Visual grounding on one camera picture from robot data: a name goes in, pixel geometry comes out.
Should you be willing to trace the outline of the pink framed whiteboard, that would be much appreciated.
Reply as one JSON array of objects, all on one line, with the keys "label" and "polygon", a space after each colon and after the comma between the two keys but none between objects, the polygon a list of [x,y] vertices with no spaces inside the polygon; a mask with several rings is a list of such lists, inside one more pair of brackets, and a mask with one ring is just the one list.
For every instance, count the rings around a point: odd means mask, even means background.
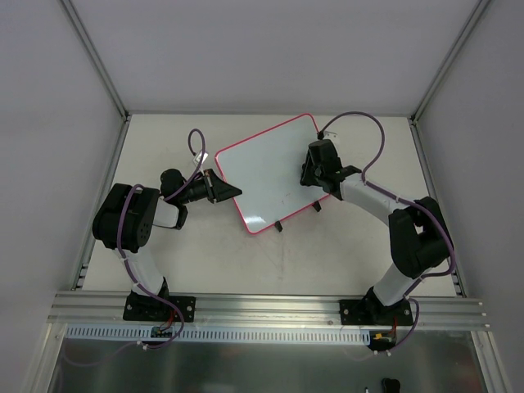
[{"label": "pink framed whiteboard", "polygon": [[300,185],[308,145],[318,126],[304,113],[220,149],[215,164],[224,182],[240,189],[233,198],[248,233],[256,235],[328,197]]}]

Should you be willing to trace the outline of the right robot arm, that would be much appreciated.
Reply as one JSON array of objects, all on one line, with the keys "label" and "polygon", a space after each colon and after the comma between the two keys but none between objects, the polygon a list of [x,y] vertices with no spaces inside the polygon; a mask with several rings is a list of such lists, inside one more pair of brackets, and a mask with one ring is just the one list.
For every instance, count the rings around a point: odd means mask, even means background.
[{"label": "right robot arm", "polygon": [[328,139],[308,146],[300,184],[320,187],[340,201],[358,206],[389,230],[392,265],[364,297],[341,311],[346,324],[392,324],[409,306],[406,296],[431,270],[454,254],[440,207],[427,196],[406,200],[364,180],[363,172],[344,167]]}]

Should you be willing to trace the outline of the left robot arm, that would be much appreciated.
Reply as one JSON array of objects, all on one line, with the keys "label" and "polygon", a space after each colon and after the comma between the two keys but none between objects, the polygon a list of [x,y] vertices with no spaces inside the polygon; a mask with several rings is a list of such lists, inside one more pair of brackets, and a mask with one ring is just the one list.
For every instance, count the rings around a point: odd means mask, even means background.
[{"label": "left robot arm", "polygon": [[182,229],[187,220],[187,204],[204,200],[211,203],[238,197],[242,190],[226,183],[212,170],[197,172],[186,180],[177,169],[160,176],[160,188],[112,186],[93,220],[96,240],[114,251],[132,283],[123,320],[191,323],[196,299],[172,296],[167,278],[160,273],[147,243],[153,228]]}]

